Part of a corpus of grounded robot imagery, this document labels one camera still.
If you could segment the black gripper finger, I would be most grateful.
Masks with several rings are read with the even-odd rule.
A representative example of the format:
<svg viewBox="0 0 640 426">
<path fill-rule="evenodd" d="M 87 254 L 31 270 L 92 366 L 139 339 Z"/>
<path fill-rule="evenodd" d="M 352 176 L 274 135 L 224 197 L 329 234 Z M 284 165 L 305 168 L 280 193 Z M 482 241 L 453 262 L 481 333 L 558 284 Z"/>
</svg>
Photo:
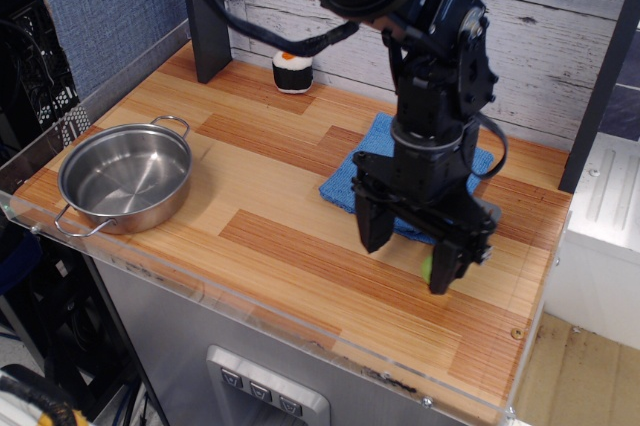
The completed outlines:
<svg viewBox="0 0 640 426">
<path fill-rule="evenodd" d="M 433 250 L 429 279 L 431 293 L 444 295 L 454 280 L 465 275 L 470 264 L 471 257 L 461 246 L 449 241 L 437 243 Z"/>
<path fill-rule="evenodd" d="M 395 216 L 384 202 L 357 195 L 355 215 L 360 241 L 368 253 L 378 251 L 389 241 Z"/>
</svg>

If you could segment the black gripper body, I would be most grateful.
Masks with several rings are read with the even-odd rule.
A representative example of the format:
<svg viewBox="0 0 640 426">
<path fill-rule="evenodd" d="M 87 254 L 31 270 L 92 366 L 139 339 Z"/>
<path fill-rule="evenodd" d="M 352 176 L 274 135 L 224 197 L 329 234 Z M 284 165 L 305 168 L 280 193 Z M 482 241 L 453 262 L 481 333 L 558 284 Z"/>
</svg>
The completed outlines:
<svg viewBox="0 0 640 426">
<path fill-rule="evenodd" d="M 392 157 L 358 152 L 352 160 L 357 174 L 352 179 L 354 196 L 384 202 L 394 214 L 428 235 L 434 216 L 444 218 L 455 204 L 473 198 L 467 190 L 471 175 L 491 177 L 473 171 L 479 127 L 457 125 L 441 137 L 408 135 L 391 126 Z"/>
</svg>

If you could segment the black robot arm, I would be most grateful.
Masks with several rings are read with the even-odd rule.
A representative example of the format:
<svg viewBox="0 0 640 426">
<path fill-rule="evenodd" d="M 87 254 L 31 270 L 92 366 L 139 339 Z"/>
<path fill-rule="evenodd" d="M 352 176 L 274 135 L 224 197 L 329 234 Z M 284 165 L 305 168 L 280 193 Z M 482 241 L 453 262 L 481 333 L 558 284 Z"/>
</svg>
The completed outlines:
<svg viewBox="0 0 640 426">
<path fill-rule="evenodd" d="M 393 153 L 358 152 L 352 181 L 361 242 L 374 252 L 403 220 L 433 239 L 432 293 L 441 295 L 490 254 L 499 211 L 467 188 L 497 76 L 486 53 L 482 0 L 318 0 L 378 30 L 397 94 Z"/>
</svg>

